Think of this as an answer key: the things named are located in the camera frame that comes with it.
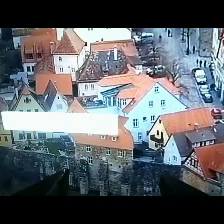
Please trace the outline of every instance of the road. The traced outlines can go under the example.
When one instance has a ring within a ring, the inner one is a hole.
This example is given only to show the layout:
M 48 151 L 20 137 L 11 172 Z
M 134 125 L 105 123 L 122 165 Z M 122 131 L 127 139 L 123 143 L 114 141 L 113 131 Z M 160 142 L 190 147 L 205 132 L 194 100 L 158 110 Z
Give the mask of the road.
M 182 84 L 187 87 L 188 94 L 183 94 L 180 97 L 180 100 L 186 104 L 190 108 L 198 108 L 198 107 L 210 107 L 210 108 L 223 108 L 220 99 L 217 97 L 216 92 L 212 92 L 213 103 L 204 103 L 202 97 L 199 93 L 198 85 L 191 74 L 191 70 L 197 66 L 196 60 L 199 61 L 206 60 L 207 66 L 209 65 L 208 59 L 204 59 L 198 56 L 198 52 L 196 49 L 196 53 L 192 53 L 193 46 L 198 46 L 198 38 L 196 37 L 196 31 L 191 30 L 190 33 L 190 55 L 186 55 L 186 42 L 182 41 L 182 28 L 168 28 L 172 30 L 172 37 L 168 37 L 165 28 L 145 28 L 145 32 L 154 33 L 154 40 L 156 46 L 161 47 L 164 52 L 167 52 L 170 60 L 177 59 L 180 62 L 181 67 L 181 76 L 177 80 L 176 84 Z M 161 43 L 159 42 L 159 35 L 162 36 Z M 207 84 L 210 86 L 214 83 L 212 79 L 210 70 L 208 68 L 203 68 L 206 72 L 207 76 Z

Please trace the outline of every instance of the yellow house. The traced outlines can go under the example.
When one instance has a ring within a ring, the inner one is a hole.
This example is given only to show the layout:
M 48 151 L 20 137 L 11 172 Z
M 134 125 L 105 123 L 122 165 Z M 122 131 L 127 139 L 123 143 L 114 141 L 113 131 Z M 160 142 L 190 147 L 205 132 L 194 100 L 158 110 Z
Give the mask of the yellow house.
M 209 108 L 188 109 L 161 115 L 149 131 L 149 148 L 157 150 L 165 146 L 174 133 L 205 128 L 213 124 Z
M 13 98 L 11 111 L 20 112 L 47 112 L 49 111 L 48 106 L 44 103 L 42 96 L 38 96 L 34 90 L 32 90 L 25 83 L 22 83 L 17 89 Z M 52 138 L 53 133 L 51 132 L 36 132 L 36 131 L 13 131 L 14 141 L 24 140 L 36 140 Z
M 3 98 L 0 97 L 0 112 L 7 111 L 8 106 Z M 0 146 L 10 147 L 12 146 L 11 131 L 4 130 L 2 116 L 0 114 Z

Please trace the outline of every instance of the white rectangle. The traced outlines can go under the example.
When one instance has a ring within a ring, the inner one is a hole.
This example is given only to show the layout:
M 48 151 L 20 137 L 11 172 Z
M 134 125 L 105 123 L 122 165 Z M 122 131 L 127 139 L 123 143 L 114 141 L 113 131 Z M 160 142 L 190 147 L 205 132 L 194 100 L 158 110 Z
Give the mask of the white rectangle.
M 118 135 L 118 115 L 63 112 L 2 112 L 5 130 Z

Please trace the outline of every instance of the street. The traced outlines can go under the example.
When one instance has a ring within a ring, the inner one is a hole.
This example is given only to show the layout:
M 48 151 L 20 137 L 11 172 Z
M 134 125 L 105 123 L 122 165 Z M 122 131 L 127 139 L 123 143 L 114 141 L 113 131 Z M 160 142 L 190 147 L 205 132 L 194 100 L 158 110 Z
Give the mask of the street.
M 198 46 L 196 32 L 194 30 L 190 33 L 190 54 L 186 55 L 186 37 L 185 42 L 182 41 L 182 28 L 168 28 L 172 30 L 172 37 L 168 37 L 165 28 L 144 28 L 144 32 L 154 33 L 155 45 L 160 47 L 168 55 L 170 61 L 177 59 L 181 68 L 180 77 L 176 81 L 176 85 L 183 85 L 187 88 L 188 94 L 182 94 L 180 100 L 190 108 L 210 107 L 210 108 L 223 108 L 220 99 L 217 97 L 216 92 L 212 92 L 213 103 L 204 103 L 201 94 L 199 93 L 198 85 L 192 75 L 192 69 L 198 67 L 196 60 L 202 60 L 202 68 L 205 70 L 207 76 L 207 85 L 214 83 L 210 70 L 207 68 L 210 63 L 209 58 L 202 58 L 198 56 L 197 47 L 195 54 L 192 53 L 193 46 Z M 159 42 L 159 35 L 162 36 L 162 41 Z M 204 60 L 206 60 L 207 67 L 204 68 Z

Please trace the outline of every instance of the chimney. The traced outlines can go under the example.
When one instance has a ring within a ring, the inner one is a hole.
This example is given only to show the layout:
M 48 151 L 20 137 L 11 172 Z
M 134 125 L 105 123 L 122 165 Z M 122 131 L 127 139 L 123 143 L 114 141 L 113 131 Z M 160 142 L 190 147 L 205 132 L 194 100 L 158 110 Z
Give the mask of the chimney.
M 54 52 L 54 42 L 50 42 L 51 54 Z
M 194 123 L 194 130 L 198 131 L 198 123 Z
M 16 99 L 18 99 L 19 98 L 18 87 L 15 88 L 15 91 L 16 91 Z
M 117 45 L 114 46 L 114 61 L 117 61 Z
M 64 33 L 64 28 L 56 28 L 56 32 L 57 32 L 57 40 L 61 40 L 61 38 L 63 37 L 63 33 Z

